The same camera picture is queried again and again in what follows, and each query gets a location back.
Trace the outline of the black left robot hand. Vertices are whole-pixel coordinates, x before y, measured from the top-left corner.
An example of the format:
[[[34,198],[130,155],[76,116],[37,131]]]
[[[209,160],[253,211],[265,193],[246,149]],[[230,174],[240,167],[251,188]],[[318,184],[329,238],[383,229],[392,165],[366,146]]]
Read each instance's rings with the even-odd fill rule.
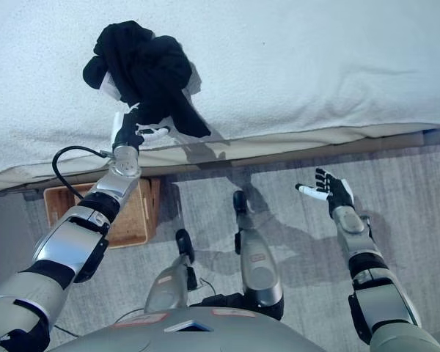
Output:
[[[151,122],[145,122],[150,110],[145,106],[133,106],[122,117],[122,124],[116,132],[112,143],[112,150],[118,147],[133,147],[136,151],[145,142],[153,142],[170,132],[169,126],[160,128],[151,127]]]

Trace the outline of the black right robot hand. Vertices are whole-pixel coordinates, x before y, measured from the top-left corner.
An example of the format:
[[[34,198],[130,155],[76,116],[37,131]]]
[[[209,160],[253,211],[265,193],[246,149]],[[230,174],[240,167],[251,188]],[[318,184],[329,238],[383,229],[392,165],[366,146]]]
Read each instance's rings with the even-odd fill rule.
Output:
[[[315,169],[314,187],[297,183],[295,188],[308,197],[326,201],[331,218],[333,218],[333,212],[339,207],[348,206],[354,208],[354,195],[348,181],[335,177],[325,169]]]

